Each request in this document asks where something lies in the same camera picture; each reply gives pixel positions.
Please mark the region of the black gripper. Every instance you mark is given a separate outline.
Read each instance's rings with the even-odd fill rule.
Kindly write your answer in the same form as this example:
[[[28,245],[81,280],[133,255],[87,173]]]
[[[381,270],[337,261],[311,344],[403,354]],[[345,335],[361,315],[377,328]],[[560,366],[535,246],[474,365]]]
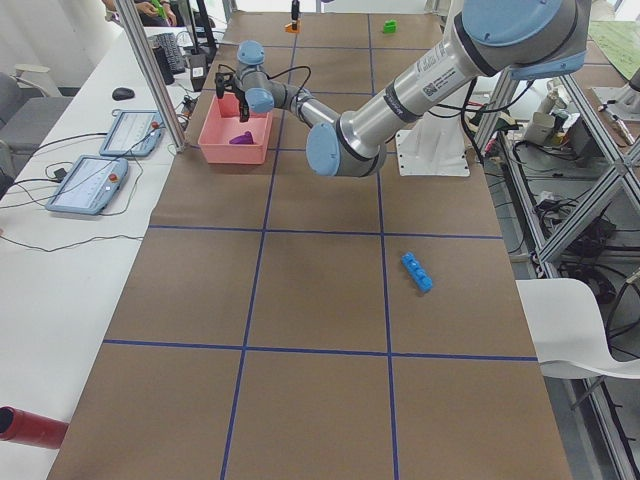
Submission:
[[[300,17],[300,1],[291,1],[291,20],[293,23],[297,23]],[[246,100],[245,92],[241,89],[235,91],[235,97],[239,103],[239,120],[241,123],[245,123],[249,120],[249,105]]]

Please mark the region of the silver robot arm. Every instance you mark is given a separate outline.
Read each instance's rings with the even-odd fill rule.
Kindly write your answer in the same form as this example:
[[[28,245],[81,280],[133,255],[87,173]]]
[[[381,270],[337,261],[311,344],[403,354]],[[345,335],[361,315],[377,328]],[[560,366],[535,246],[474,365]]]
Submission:
[[[263,46],[240,43],[233,86],[253,113],[288,110],[310,128],[306,158],[322,176],[366,177],[402,127],[479,76],[511,68],[517,80],[579,70],[586,56],[588,1],[465,1],[442,40],[356,111],[337,113],[308,90],[271,80]]]

